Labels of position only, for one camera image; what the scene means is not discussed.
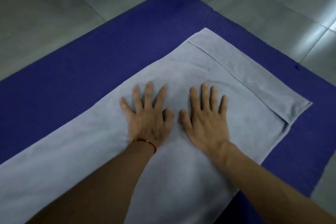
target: person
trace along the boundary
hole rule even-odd
[[[133,88],[135,112],[120,100],[129,123],[127,148],[37,213],[28,224],[124,223],[137,181],[146,164],[168,138],[174,114],[162,112],[167,86],[153,103],[153,84],[145,89],[144,105],[139,88]],[[180,112],[184,130],[192,143],[239,188],[268,223],[336,223],[335,218],[275,175],[255,163],[230,142],[226,122],[228,98],[217,106],[217,89],[201,86],[201,102],[190,89],[191,117]]]

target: folded cloth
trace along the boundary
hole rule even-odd
[[[190,110],[189,88],[207,82],[229,97],[231,141],[258,163],[310,102],[208,29],[141,70],[93,107],[0,165],[0,216],[24,223],[128,144],[119,98],[168,84],[166,107]],[[213,223],[237,192],[180,124],[141,175],[125,223]]]

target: bracelet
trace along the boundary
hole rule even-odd
[[[152,142],[147,141],[146,139],[138,138],[138,139],[133,140],[133,142],[146,142],[146,143],[149,143],[150,145],[152,145],[154,147],[154,154],[156,153],[156,146]]]

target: blue mat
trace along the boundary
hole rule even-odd
[[[0,163],[209,28],[313,102],[263,166],[310,196],[336,148],[336,87],[200,0],[148,0],[0,82]],[[238,193],[217,220],[261,222]]]

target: hand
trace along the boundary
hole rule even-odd
[[[149,82],[145,90],[145,105],[142,105],[138,86],[133,87],[133,101],[136,112],[133,112],[124,98],[120,99],[120,105],[128,119],[129,141],[143,138],[159,147],[168,138],[174,113],[168,108],[162,112],[166,98],[167,86],[163,86],[157,94],[153,107],[153,83]]]
[[[190,103],[191,119],[186,110],[180,111],[180,119],[188,138],[215,163],[223,161],[230,139],[226,122],[227,96],[222,97],[218,112],[217,88],[211,87],[211,97],[209,97],[208,86],[204,83],[202,84],[202,109],[195,86],[190,89]]]

